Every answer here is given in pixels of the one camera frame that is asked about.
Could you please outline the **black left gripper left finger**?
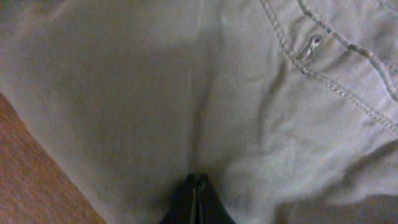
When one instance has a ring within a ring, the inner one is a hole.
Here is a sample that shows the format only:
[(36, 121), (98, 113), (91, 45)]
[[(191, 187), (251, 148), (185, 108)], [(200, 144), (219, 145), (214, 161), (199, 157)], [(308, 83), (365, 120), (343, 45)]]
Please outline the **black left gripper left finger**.
[(197, 180), (188, 174), (170, 201), (169, 210), (159, 224), (195, 224), (197, 213)]

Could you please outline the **grey shorts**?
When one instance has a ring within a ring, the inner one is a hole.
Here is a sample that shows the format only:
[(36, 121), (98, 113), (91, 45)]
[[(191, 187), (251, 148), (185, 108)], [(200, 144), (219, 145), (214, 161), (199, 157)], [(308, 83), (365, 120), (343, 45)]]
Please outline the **grey shorts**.
[(396, 1), (2, 1), (1, 92), (109, 223), (189, 173), (238, 223), (397, 198)]

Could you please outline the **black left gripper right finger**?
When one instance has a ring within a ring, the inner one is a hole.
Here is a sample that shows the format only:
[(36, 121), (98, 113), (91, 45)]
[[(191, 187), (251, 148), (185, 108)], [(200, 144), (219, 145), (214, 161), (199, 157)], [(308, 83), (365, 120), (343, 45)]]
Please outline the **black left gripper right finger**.
[(216, 189), (206, 174), (200, 174), (196, 187), (198, 224), (236, 224), (225, 209)]

